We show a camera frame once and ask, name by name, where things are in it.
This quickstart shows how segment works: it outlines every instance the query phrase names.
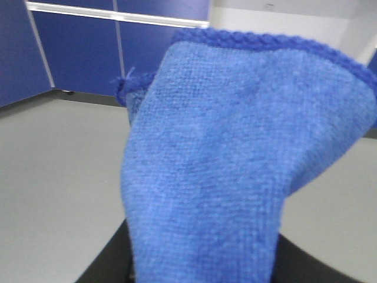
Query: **blue microfiber cloth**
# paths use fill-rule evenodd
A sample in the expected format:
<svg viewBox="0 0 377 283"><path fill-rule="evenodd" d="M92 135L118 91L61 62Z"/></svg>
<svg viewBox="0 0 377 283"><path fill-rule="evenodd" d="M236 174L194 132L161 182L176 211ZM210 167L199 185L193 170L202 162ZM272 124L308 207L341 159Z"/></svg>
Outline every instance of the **blue microfiber cloth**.
<svg viewBox="0 0 377 283"><path fill-rule="evenodd" d="M128 121L132 124L141 103L147 94L155 73L133 75L134 67L128 72L126 78L119 77L115 97L119 104L127 107Z"/></svg>
<svg viewBox="0 0 377 283"><path fill-rule="evenodd" d="M284 199L377 118L377 79L315 41L183 29L134 117L122 198L138 283L270 281Z"/></svg>

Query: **gray floor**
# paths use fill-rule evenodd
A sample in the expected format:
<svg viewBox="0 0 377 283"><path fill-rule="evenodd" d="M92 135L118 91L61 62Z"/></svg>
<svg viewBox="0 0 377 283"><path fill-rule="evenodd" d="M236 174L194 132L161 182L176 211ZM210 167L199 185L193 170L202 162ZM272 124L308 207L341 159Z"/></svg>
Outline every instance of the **gray floor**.
<svg viewBox="0 0 377 283"><path fill-rule="evenodd" d="M0 282L74 282L124 219L126 109L40 98L0 115Z"/></svg>
<svg viewBox="0 0 377 283"><path fill-rule="evenodd" d="M124 219L126 109L41 97L0 110L0 282L74 282ZM288 198L282 234L377 280L377 140Z"/></svg>

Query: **ceiling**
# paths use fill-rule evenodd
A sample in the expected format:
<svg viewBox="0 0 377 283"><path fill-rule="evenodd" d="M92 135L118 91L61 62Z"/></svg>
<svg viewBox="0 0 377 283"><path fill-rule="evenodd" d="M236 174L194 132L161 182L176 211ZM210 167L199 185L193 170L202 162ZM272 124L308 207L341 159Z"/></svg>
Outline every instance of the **ceiling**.
<svg viewBox="0 0 377 283"><path fill-rule="evenodd" d="M350 19L365 1L373 0L213 0L213 6Z"/></svg>

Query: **blue stitched hem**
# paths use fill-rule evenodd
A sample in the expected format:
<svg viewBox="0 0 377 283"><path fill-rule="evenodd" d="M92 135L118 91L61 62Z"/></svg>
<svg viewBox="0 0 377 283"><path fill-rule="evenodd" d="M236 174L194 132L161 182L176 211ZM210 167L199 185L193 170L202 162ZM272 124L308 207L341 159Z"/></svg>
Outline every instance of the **blue stitched hem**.
<svg viewBox="0 0 377 283"><path fill-rule="evenodd" d="M315 40L306 40L301 37L288 37L286 35L230 32L213 28L184 28L174 34L172 44L179 41L205 43L214 47L253 51L278 50L283 48L305 50L347 69L355 77L370 86L377 99L377 77L372 71L344 53Z"/></svg>
<svg viewBox="0 0 377 283"><path fill-rule="evenodd" d="M154 80L154 76L155 73L144 73L126 78L124 91L130 93L132 91L149 88Z"/></svg>
<svg viewBox="0 0 377 283"><path fill-rule="evenodd" d="M133 69L127 74L126 78L118 77L118 87L115 98L124 107L127 106L127 94L138 90L146 90L154 80L155 73L144 73L131 75Z"/></svg>

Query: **blue cabinet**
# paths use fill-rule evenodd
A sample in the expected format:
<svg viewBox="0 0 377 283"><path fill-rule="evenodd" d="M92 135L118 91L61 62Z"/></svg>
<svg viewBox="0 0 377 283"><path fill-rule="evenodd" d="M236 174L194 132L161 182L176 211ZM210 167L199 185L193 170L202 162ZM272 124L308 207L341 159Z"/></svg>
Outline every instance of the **blue cabinet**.
<svg viewBox="0 0 377 283"><path fill-rule="evenodd" d="M126 72L144 73L157 71L177 28L121 22L120 30Z"/></svg>
<svg viewBox="0 0 377 283"><path fill-rule="evenodd" d="M113 0L33 0L33 2L113 10Z"/></svg>
<svg viewBox="0 0 377 283"><path fill-rule="evenodd" d="M111 96L121 74L115 22L34 12L56 88Z"/></svg>
<svg viewBox="0 0 377 283"><path fill-rule="evenodd" d="M117 0L120 12L207 20L209 0Z"/></svg>
<svg viewBox="0 0 377 283"><path fill-rule="evenodd" d="M23 0L0 2L0 106L50 90Z"/></svg>

